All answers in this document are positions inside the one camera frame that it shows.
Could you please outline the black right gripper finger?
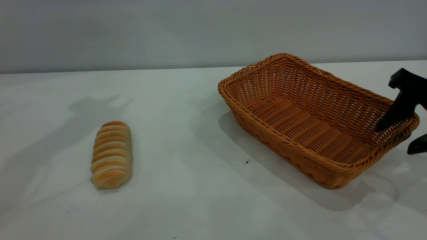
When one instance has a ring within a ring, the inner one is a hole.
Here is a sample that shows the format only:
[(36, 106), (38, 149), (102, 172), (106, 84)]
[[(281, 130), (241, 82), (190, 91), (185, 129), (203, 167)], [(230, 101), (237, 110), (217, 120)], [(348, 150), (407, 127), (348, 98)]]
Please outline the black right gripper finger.
[(413, 140), (407, 149), (407, 154), (413, 155), (418, 153), (427, 152), (427, 134)]
[(399, 94), (378, 124), (377, 132), (384, 131), (393, 124), (412, 118), (417, 105), (426, 108), (427, 104), (426, 78), (401, 68), (390, 77), (388, 86), (393, 89), (397, 88)]

